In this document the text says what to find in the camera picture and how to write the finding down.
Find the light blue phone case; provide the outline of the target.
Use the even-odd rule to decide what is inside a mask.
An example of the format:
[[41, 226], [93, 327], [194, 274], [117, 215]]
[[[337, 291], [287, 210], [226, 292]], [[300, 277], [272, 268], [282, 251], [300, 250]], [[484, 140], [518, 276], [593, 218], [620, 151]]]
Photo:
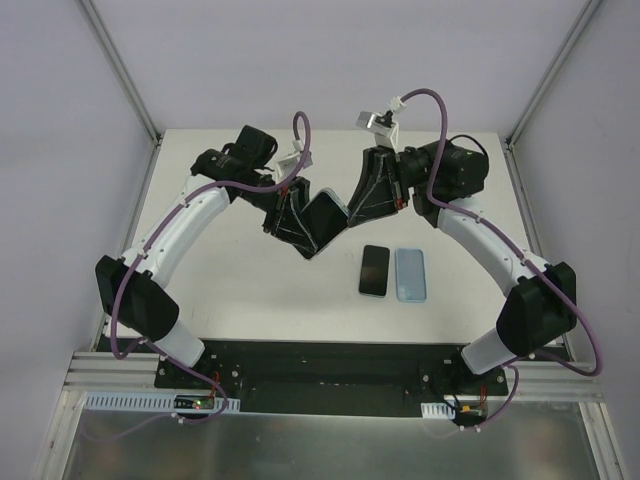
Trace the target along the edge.
[[427, 283], [424, 254], [420, 249], [395, 251], [396, 294], [400, 302], [424, 303]]

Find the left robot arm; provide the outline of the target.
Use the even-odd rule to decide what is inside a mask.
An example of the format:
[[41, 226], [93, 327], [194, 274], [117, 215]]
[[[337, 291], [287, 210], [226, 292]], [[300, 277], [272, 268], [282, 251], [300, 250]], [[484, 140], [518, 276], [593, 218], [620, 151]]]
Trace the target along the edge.
[[166, 288], [178, 264], [205, 228], [236, 199], [265, 214], [265, 233], [303, 252], [317, 243], [302, 218], [308, 183], [300, 172], [311, 163], [311, 128], [303, 112], [293, 120], [293, 152], [266, 171], [277, 140], [246, 125], [220, 150], [208, 149], [190, 168], [164, 216], [117, 258], [103, 256], [95, 267], [99, 295], [110, 327], [124, 325], [162, 357], [203, 373], [210, 356], [204, 342], [180, 319]]

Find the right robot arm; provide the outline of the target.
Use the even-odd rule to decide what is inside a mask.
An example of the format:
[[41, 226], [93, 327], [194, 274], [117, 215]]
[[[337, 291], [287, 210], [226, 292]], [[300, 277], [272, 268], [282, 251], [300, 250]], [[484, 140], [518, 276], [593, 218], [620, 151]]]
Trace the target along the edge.
[[460, 353], [464, 372], [480, 376], [534, 353], [576, 326], [576, 275], [564, 262], [552, 265], [526, 252], [490, 224], [475, 198], [489, 172], [484, 149], [469, 150], [448, 140], [438, 157], [437, 147], [432, 142], [399, 153], [383, 146], [365, 149], [348, 203], [348, 224], [356, 227], [412, 205], [485, 269], [505, 303], [495, 327]]

